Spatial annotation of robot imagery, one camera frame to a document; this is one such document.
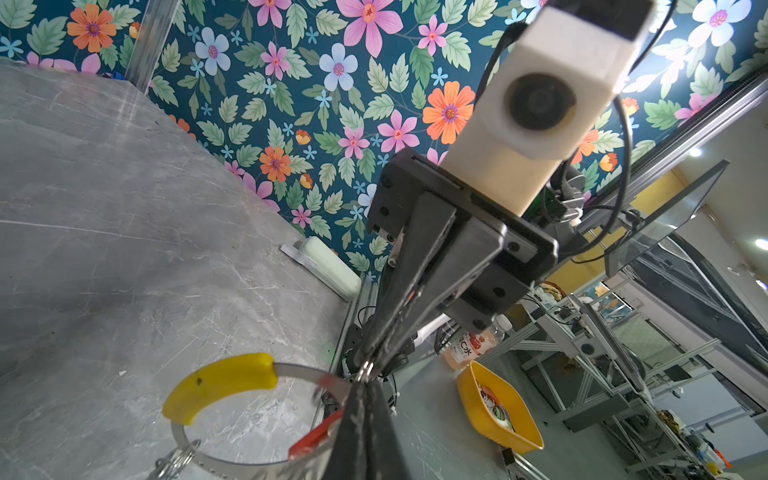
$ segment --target plastic bottle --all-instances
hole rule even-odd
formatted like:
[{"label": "plastic bottle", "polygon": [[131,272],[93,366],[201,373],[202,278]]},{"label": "plastic bottle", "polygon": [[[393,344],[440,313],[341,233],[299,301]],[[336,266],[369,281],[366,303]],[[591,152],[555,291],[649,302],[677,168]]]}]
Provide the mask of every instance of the plastic bottle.
[{"label": "plastic bottle", "polygon": [[497,315],[487,329],[478,334],[465,333],[458,342],[445,351],[445,361],[454,370],[461,370],[472,360],[488,352],[504,339],[504,332],[512,330],[509,319]]}]

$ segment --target yellow wall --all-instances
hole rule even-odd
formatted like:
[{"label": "yellow wall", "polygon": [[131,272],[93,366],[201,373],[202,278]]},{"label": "yellow wall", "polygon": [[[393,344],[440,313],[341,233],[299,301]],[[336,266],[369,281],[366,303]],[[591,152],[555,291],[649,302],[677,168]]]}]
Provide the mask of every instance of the yellow wall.
[{"label": "yellow wall", "polygon": [[[687,182],[679,177],[675,170],[672,170],[640,192],[640,194],[637,195],[637,198],[632,202],[632,206],[643,212],[644,215],[651,214],[658,207],[661,207],[672,197],[680,193],[686,185]],[[624,235],[624,229],[620,228],[611,235],[608,235],[605,240],[603,240],[603,243],[611,245],[621,238],[622,235]],[[590,258],[599,257],[602,253],[603,249],[598,246],[587,253],[574,257],[574,259],[588,260]],[[566,292],[572,293],[588,283],[594,282],[604,274],[605,268],[602,259],[591,263],[581,264],[568,262],[550,275],[547,280],[555,282]]]}]

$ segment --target yellow plastic container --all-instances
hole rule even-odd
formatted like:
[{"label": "yellow plastic container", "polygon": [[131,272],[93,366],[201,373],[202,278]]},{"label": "yellow plastic container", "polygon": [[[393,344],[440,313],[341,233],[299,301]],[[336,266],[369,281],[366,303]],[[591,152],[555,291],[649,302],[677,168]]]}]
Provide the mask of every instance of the yellow plastic container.
[{"label": "yellow plastic container", "polygon": [[[511,385],[491,370],[472,361],[456,379],[458,394],[462,397],[469,421],[481,435],[519,454],[544,448],[544,440],[536,427],[528,407]],[[509,412],[515,431],[499,425],[485,408],[478,384],[487,386]]]}]

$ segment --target small blue flower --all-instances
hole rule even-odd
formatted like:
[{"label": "small blue flower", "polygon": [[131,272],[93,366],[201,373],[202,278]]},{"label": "small blue flower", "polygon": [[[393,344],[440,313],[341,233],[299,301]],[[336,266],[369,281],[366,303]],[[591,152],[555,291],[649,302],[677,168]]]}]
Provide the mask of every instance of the small blue flower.
[{"label": "small blue flower", "polygon": [[445,79],[448,78],[447,73],[442,73],[442,67],[437,67],[437,72],[429,75],[432,77],[435,82],[432,83],[432,86],[436,86],[437,84],[440,84],[440,86],[445,85]]},{"label": "small blue flower", "polygon": [[317,153],[317,150],[312,150],[312,145],[307,145],[306,150],[304,151],[304,156],[309,158],[310,160],[314,160],[316,153]]},{"label": "small blue flower", "polygon": [[194,72],[195,78],[205,76],[205,72],[203,71],[204,65],[205,64],[202,60],[197,61],[194,58],[192,59],[192,66],[190,66],[190,70]]},{"label": "small blue flower", "polygon": [[522,10],[518,14],[518,10],[516,8],[513,8],[511,12],[509,12],[509,16],[506,20],[504,20],[504,23],[507,25],[511,25],[516,22],[522,22],[525,20],[525,16],[527,13],[523,12]]},{"label": "small blue flower", "polygon": [[312,27],[309,27],[306,30],[306,41],[307,41],[307,43],[313,43],[313,44],[317,45],[317,35],[320,35],[320,32],[319,31],[315,31],[315,29],[312,28]]},{"label": "small blue flower", "polygon": [[235,30],[230,33],[232,35],[232,43],[235,45],[240,45],[240,43],[243,41],[242,38],[240,38],[240,30]]},{"label": "small blue flower", "polygon": [[327,96],[328,92],[323,90],[323,92],[315,97],[315,100],[320,102],[321,107],[328,108],[331,106],[331,97]]},{"label": "small blue flower", "polygon": [[18,46],[22,44],[21,40],[14,40],[12,43],[6,37],[0,37],[0,53],[6,52],[8,58],[13,58],[14,55],[24,53]]},{"label": "small blue flower", "polygon": [[366,209],[362,207],[352,207],[352,218],[355,220],[362,220],[362,214]]},{"label": "small blue flower", "polygon": [[199,41],[202,40],[200,37],[200,27],[193,27],[192,25],[188,25],[190,28],[190,31],[187,32],[187,37],[192,37],[192,41]]},{"label": "small blue flower", "polygon": [[264,85],[264,90],[266,90],[266,93],[270,97],[275,95],[275,88],[277,88],[277,84],[272,83],[272,78],[268,78],[266,80],[266,85]]}]

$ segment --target yellow handle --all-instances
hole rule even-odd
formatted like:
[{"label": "yellow handle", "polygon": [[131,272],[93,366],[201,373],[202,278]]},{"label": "yellow handle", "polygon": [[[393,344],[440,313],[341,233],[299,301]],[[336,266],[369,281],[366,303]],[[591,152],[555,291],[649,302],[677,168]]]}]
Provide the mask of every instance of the yellow handle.
[{"label": "yellow handle", "polygon": [[163,416],[189,426],[202,409],[223,398],[271,390],[277,386],[273,364],[269,353],[248,353],[206,365],[176,385],[163,405]]}]

